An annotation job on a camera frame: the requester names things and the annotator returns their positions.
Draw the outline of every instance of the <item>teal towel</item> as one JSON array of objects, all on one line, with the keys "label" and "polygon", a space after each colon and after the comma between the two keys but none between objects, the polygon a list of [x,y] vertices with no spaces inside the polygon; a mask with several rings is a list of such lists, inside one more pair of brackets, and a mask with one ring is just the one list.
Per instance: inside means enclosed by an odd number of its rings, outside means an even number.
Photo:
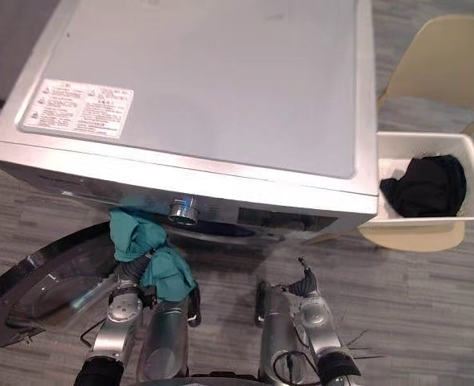
[{"label": "teal towel", "polygon": [[165,230],[143,211],[117,207],[109,214],[109,234],[115,244],[115,259],[132,261],[152,248],[156,249],[140,285],[156,285],[159,301],[185,299],[197,283],[185,260],[167,244]]}]

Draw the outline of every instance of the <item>sticker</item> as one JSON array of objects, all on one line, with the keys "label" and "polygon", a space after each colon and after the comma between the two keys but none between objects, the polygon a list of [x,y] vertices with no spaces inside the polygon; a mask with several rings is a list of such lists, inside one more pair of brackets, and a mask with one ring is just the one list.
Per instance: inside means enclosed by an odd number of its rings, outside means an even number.
[{"label": "sticker", "polygon": [[119,138],[133,90],[46,79],[26,110],[26,129]]}]

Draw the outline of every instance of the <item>white basket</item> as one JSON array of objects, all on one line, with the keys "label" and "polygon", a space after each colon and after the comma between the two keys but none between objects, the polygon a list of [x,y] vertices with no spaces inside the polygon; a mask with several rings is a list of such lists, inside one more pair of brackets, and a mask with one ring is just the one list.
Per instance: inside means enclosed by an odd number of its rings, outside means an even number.
[{"label": "white basket", "polygon": [[474,143],[464,134],[379,132],[378,177],[380,180],[400,179],[412,158],[446,155],[455,156],[464,168],[467,191],[456,217],[401,217],[389,205],[381,191],[378,195],[378,214],[362,225],[368,226],[424,226],[453,221],[474,220]]}]

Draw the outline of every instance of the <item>black cloth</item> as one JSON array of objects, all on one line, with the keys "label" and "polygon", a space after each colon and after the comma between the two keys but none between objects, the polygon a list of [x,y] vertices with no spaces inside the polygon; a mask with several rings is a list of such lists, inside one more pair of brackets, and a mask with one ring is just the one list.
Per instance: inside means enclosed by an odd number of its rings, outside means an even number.
[{"label": "black cloth", "polygon": [[380,189],[403,217],[456,216],[467,189],[464,168],[452,155],[413,158],[399,180],[383,179]]}]

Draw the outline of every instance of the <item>chair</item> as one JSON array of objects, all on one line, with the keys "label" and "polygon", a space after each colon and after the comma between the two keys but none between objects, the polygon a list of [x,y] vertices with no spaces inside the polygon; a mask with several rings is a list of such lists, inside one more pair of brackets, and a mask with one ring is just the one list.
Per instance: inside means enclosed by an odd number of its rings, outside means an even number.
[{"label": "chair", "polygon": [[[417,97],[474,110],[474,16],[445,15],[427,22],[394,70],[377,108],[387,98]],[[474,121],[462,133],[474,134]],[[425,227],[362,227],[382,247],[417,252],[453,248],[464,239],[464,222]],[[324,235],[314,244],[332,238]]]}]

